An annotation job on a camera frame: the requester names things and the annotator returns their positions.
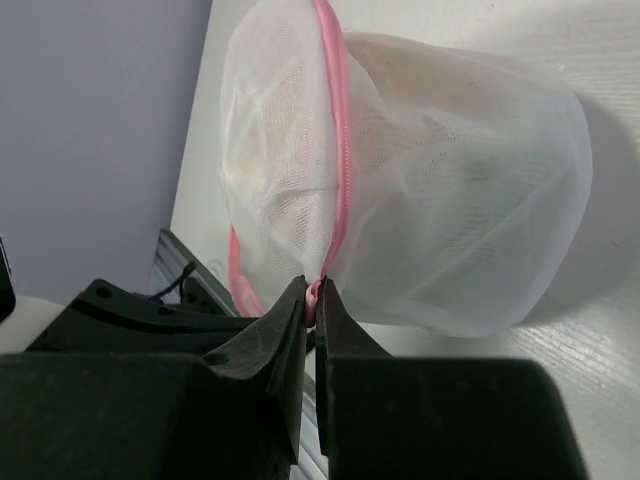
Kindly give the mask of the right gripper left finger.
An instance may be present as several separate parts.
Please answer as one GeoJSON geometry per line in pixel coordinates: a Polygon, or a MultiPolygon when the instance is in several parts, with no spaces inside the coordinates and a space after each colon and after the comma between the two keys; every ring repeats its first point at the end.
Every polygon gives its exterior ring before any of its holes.
{"type": "Polygon", "coordinates": [[[306,281],[291,280],[263,316],[204,356],[223,381],[248,389],[259,423],[290,463],[298,461],[306,360],[306,281]]]}

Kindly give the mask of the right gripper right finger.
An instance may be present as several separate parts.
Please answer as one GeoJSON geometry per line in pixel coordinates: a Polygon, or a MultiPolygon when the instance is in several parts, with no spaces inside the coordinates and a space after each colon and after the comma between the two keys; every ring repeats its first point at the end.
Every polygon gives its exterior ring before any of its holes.
{"type": "Polygon", "coordinates": [[[391,358],[349,314],[333,280],[324,277],[317,289],[315,310],[316,418],[321,453],[328,457],[329,360],[336,356],[391,358]]]}

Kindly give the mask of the white mesh laundry bag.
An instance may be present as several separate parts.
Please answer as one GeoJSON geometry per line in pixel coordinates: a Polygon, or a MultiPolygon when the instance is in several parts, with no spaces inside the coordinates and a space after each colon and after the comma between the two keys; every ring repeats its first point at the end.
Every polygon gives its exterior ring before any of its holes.
{"type": "Polygon", "coordinates": [[[289,282],[335,283],[367,323],[479,337],[522,322],[577,232],[587,121],[518,61],[346,33],[326,1],[260,1],[220,93],[228,281],[259,316],[289,282]]]}

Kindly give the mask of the beige bra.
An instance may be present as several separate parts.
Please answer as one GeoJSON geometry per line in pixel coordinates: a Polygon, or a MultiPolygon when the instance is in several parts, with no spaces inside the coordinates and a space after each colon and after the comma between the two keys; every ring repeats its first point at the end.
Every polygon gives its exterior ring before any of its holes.
{"type": "Polygon", "coordinates": [[[558,106],[568,92],[502,56],[356,33],[344,58],[319,36],[237,40],[221,92],[222,173],[239,237],[312,255],[338,216],[367,217],[395,194],[425,221],[462,188],[508,213],[573,161],[558,106]]]}

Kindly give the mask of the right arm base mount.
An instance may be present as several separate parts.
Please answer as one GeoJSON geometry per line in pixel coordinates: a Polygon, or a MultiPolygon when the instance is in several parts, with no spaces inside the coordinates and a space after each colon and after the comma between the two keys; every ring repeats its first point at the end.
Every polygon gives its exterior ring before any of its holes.
{"type": "Polygon", "coordinates": [[[190,262],[153,295],[93,281],[26,348],[54,353],[192,353],[205,355],[253,320],[229,315],[192,277],[190,262]]]}

